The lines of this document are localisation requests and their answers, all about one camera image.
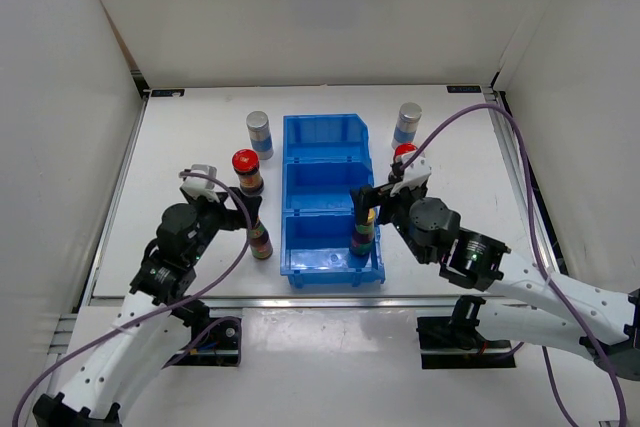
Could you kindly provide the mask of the yellow-cap sauce bottle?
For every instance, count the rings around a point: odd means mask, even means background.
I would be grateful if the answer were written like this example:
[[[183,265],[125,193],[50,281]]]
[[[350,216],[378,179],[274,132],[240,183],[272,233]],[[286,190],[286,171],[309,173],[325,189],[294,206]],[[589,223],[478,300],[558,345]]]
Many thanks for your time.
[[[266,260],[273,254],[273,247],[269,232],[259,217],[249,231],[249,245],[251,254],[255,259]]]
[[[352,231],[350,251],[356,256],[369,255],[375,238],[376,213],[373,208],[368,211],[363,223],[356,223]]]

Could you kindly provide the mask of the red-lid sauce jar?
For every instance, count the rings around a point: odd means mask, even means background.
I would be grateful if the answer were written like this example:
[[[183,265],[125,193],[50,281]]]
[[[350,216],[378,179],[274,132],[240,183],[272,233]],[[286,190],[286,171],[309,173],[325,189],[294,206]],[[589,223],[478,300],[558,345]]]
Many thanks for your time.
[[[240,149],[233,154],[231,162],[239,179],[240,190],[247,196],[260,195],[264,189],[264,181],[258,154],[251,149]]]
[[[402,156],[407,154],[407,153],[413,153],[414,151],[417,150],[416,145],[414,145],[413,143],[403,143],[403,144],[399,144],[398,146],[395,147],[394,149],[394,155],[393,155],[393,161],[392,161],[392,170],[388,175],[388,180],[389,182],[394,182],[396,181],[396,175],[393,171],[393,166],[395,164],[401,164],[402,163]]]

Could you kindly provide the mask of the silver-capped shaker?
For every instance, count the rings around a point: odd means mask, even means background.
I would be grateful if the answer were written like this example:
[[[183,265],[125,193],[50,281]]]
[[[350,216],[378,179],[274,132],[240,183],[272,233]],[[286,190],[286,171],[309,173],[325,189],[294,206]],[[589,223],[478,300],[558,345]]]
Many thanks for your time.
[[[251,148],[260,160],[273,156],[273,143],[268,116],[263,111],[250,112],[246,117]]]
[[[422,108],[414,102],[401,105],[393,133],[392,147],[412,143],[422,116]]]

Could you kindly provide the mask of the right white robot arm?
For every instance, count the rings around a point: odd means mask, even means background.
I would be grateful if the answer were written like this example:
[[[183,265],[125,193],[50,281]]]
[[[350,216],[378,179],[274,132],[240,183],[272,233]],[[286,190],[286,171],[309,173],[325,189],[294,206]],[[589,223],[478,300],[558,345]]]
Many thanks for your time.
[[[355,219],[378,208],[378,222],[392,225],[420,264],[463,289],[517,301],[516,306],[461,297],[449,321],[460,346],[505,340],[549,346],[639,378],[639,294],[592,286],[555,272],[544,273],[501,241],[461,227],[460,215],[420,187],[365,185],[351,192]]]

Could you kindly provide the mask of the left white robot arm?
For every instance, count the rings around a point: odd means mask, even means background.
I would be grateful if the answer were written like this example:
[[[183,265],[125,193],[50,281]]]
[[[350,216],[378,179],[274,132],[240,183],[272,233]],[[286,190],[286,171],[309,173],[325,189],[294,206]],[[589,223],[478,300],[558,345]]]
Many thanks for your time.
[[[168,207],[114,319],[55,395],[33,407],[39,426],[120,426],[147,385],[171,361],[208,339],[222,321],[185,294],[195,266],[219,231],[250,230],[262,200],[239,189],[187,195]]]

